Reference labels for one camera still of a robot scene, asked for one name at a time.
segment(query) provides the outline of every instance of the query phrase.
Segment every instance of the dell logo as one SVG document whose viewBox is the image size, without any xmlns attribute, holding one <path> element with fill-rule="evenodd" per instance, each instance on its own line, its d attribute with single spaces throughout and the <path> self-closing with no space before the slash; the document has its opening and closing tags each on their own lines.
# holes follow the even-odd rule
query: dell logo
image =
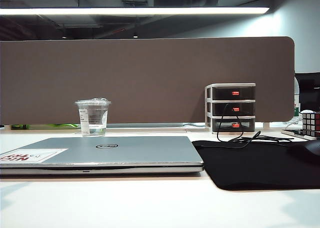
<svg viewBox="0 0 320 228">
<path fill-rule="evenodd" d="M 117 147 L 117 144 L 102 144 L 102 145 L 97 145 L 96 147 L 99 149 L 106 149 L 106 148 L 114 148 Z"/>
</svg>

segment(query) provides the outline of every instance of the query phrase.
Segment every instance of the silver laptop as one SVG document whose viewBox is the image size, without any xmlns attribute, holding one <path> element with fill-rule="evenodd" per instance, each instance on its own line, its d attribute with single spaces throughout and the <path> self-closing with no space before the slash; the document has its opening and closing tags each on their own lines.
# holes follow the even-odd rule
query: silver laptop
<svg viewBox="0 0 320 228">
<path fill-rule="evenodd" d="M 49 138 L 0 157 L 1 175 L 189 173 L 204 163 L 188 137 Z"/>
</svg>

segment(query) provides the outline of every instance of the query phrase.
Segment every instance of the laptop sticker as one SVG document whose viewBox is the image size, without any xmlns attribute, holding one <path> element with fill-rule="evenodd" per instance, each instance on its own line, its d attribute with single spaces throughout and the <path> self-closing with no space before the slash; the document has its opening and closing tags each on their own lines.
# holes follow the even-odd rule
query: laptop sticker
<svg viewBox="0 0 320 228">
<path fill-rule="evenodd" d="M 1 164 L 41 163 L 64 152 L 65 148 L 52 149 L 16 149 L 0 155 Z"/>
</svg>

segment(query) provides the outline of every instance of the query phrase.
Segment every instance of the plastic drawer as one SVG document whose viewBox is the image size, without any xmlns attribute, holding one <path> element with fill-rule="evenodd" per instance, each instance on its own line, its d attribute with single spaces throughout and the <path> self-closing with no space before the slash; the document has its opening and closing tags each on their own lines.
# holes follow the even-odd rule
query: plastic drawer
<svg viewBox="0 0 320 228">
<path fill-rule="evenodd" d="M 254 116 L 255 100 L 212 101 L 213 116 Z"/>
<path fill-rule="evenodd" d="M 212 117 L 212 131 L 217 132 L 221 122 L 219 132 L 254 132 L 255 131 L 255 116 L 221 116 Z"/>
<path fill-rule="evenodd" d="M 256 97 L 256 85 L 246 84 L 220 84 L 212 85 L 212 100 L 254 100 Z"/>
</svg>

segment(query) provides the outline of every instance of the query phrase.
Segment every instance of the wall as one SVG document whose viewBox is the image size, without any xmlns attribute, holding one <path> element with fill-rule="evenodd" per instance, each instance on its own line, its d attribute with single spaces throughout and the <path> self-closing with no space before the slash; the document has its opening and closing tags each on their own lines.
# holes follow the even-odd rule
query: wall
<svg viewBox="0 0 320 228">
<path fill-rule="evenodd" d="M 295 43 L 295 71 L 320 71 L 319 0 L 285 0 L 269 14 L 229 21 L 170 37 L 289 36 Z"/>
</svg>

